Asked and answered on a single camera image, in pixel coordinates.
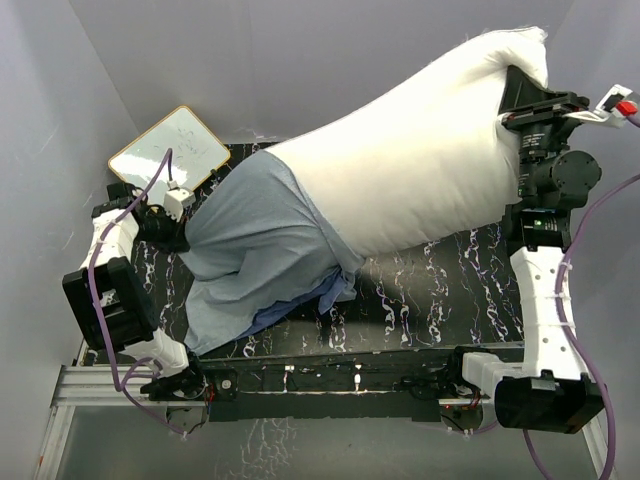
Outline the blue fish print pillowcase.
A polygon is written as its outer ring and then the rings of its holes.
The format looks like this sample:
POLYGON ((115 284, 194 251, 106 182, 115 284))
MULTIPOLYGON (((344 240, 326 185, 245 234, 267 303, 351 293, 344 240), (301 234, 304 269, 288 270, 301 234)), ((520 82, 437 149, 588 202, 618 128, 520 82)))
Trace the blue fish print pillowcase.
POLYGON ((354 299, 364 264, 265 150, 214 188, 185 238, 180 258, 194 277, 185 343, 197 355, 253 335, 306 301, 317 299, 325 313, 354 299))

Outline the white pillow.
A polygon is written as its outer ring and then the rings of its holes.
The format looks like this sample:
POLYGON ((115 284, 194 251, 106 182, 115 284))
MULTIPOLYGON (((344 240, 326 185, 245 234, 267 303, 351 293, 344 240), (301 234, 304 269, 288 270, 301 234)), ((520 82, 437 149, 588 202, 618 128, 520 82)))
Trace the white pillow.
POLYGON ((353 113, 271 148, 363 257, 499 221, 518 199, 518 137, 501 123, 507 71, 548 83, 546 33, 490 31, 353 113))

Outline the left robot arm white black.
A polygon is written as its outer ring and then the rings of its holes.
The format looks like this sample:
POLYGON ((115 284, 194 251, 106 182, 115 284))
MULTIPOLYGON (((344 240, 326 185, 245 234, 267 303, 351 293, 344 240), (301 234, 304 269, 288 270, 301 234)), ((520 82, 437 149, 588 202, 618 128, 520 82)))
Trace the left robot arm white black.
POLYGON ((138 241, 165 253, 189 250, 185 221, 148 202, 126 182, 107 186, 108 201, 93 208, 93 236, 78 270, 62 288, 88 347, 143 360, 182 397, 194 399, 206 387, 203 370, 189 364, 186 347, 160 326, 159 315, 131 262, 138 241))

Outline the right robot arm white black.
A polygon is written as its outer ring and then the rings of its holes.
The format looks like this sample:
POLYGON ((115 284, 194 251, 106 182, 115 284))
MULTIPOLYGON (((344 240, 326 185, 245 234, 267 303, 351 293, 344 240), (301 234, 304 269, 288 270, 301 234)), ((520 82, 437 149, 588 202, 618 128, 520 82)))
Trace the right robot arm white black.
POLYGON ((575 328, 562 280, 572 244, 570 218, 586 205, 602 170, 568 145, 589 101, 507 70, 499 112, 519 138, 516 203, 502 226, 519 288, 524 358, 508 363, 486 348, 458 347, 445 376, 455 395, 482 395, 505 428, 574 434, 604 407, 602 395, 566 334, 575 328))

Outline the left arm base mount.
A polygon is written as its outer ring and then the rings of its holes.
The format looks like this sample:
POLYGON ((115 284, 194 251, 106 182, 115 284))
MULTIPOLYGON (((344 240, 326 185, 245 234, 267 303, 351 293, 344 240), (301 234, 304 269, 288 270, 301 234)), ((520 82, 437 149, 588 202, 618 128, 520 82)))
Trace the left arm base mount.
POLYGON ((198 370, 189 367, 171 377, 154 379, 140 392, 151 401, 198 401, 203 405, 201 419, 183 436, 188 437, 210 419, 216 400, 233 401, 237 397, 238 375, 233 370, 198 370))

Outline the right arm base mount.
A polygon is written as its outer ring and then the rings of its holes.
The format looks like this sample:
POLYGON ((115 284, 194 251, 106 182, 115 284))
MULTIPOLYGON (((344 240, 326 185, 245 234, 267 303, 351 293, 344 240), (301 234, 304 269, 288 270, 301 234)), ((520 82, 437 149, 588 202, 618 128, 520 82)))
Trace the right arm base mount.
POLYGON ((403 375, 394 389, 416 400, 436 402, 441 426, 427 426, 428 430, 470 440, 499 426, 484 392, 464 380, 452 380, 447 367, 426 376, 403 375))

